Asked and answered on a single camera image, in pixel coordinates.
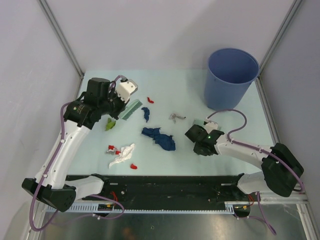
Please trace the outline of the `green plastic dustpan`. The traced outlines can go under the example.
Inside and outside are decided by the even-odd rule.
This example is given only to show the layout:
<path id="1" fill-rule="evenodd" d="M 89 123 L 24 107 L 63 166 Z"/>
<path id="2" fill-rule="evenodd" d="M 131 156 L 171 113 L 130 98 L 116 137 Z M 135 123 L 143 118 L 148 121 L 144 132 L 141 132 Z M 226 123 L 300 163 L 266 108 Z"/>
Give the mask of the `green plastic dustpan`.
<path id="1" fill-rule="evenodd" d="M 208 122 L 208 121 L 211 121 L 211 120 L 208 120 L 208 119 L 205 119 L 205 120 L 201 120 L 201 119 L 195 119 L 193 121 L 193 124 L 194 125 L 199 125 L 201 126 L 202 128 L 204 128 L 204 122 Z"/>

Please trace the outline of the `small dark blue paper scrap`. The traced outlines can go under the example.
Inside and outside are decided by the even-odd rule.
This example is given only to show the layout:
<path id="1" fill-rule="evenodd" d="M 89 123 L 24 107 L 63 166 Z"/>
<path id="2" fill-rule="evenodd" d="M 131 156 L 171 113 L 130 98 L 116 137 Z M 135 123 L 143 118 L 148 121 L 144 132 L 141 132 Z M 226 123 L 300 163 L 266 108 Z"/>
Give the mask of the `small dark blue paper scrap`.
<path id="1" fill-rule="evenodd" d="M 148 122 L 149 119 L 150 119 L 150 110 L 149 110 L 149 108 L 148 107 L 142 107 L 141 109 L 143 111 L 143 118 L 145 119 L 146 122 Z"/>

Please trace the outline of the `small red scrap top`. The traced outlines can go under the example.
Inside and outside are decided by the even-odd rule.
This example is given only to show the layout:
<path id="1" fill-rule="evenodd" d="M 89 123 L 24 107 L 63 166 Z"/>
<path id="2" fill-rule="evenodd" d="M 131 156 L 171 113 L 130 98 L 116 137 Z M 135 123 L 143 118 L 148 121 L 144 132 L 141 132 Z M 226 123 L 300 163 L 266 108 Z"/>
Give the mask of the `small red scrap top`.
<path id="1" fill-rule="evenodd" d="M 150 104 L 154 104 L 154 103 L 155 103 L 152 99 L 150 99 L 150 97 L 147 97 L 147 101 L 148 101 Z"/>

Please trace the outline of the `small green hand brush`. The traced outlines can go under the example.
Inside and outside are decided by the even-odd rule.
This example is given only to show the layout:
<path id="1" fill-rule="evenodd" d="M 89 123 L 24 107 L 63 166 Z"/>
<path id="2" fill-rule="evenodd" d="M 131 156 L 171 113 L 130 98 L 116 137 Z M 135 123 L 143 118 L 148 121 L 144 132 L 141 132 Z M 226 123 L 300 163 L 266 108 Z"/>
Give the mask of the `small green hand brush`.
<path id="1" fill-rule="evenodd" d="M 119 118 L 121 120 L 128 120 L 131 115 L 138 110 L 142 106 L 142 102 L 138 99 L 131 102 L 129 105 L 126 106 L 125 110 L 120 113 Z"/>

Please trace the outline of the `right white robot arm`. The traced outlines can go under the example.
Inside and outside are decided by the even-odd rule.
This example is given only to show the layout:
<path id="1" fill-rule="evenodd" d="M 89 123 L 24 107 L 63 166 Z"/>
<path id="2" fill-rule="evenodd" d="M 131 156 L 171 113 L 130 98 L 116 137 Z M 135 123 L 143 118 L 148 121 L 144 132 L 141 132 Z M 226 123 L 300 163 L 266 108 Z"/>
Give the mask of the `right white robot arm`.
<path id="1" fill-rule="evenodd" d="M 230 188 L 231 196 L 242 201 L 248 194 L 270 190 L 281 197 L 294 191 L 304 168 L 282 143 L 258 146 L 232 140 L 223 131 L 194 124 L 185 136 L 194 143 L 193 152 L 201 156 L 222 155 L 241 160 L 260 169 L 245 173 Z"/>

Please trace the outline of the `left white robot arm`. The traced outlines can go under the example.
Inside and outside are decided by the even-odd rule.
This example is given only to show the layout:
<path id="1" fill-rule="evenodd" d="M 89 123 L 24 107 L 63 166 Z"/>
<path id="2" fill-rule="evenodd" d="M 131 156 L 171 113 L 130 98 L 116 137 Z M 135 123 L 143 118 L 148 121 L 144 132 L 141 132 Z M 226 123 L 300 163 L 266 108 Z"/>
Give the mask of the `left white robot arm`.
<path id="1" fill-rule="evenodd" d="M 109 115 L 118 120 L 138 85 L 131 79 L 109 81 L 94 77 L 86 91 L 61 109 L 61 131 L 47 160 L 33 178 L 25 178 L 22 188 L 32 201 L 42 202 L 65 212 L 79 199 L 95 195 L 100 200 L 110 196 L 109 179 L 94 173 L 85 178 L 67 181 L 70 165 L 84 139 L 100 121 Z"/>

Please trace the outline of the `large dark blue paper scrap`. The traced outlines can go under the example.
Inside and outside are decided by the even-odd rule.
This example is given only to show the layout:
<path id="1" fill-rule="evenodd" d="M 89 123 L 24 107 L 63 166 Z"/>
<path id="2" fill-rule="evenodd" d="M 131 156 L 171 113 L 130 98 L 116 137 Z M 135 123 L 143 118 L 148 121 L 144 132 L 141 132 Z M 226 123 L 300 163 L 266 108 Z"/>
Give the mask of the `large dark blue paper scrap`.
<path id="1" fill-rule="evenodd" d="M 156 145 L 159 145 L 165 151 L 175 151 L 176 143 L 172 135 L 167 135 L 160 132 L 160 127 L 157 128 L 147 128 L 144 127 L 141 131 L 141 134 L 152 138 Z"/>

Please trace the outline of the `blue plastic waste bin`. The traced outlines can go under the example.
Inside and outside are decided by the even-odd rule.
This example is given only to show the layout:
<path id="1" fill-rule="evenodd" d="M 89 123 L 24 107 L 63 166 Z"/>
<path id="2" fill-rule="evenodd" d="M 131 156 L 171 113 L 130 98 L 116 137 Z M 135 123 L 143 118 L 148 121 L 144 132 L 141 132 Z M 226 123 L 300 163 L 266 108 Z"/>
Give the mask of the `blue plastic waste bin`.
<path id="1" fill-rule="evenodd" d="M 238 48 L 222 48 L 207 60 L 205 105 L 213 110 L 234 109 L 260 73 L 258 61 Z"/>

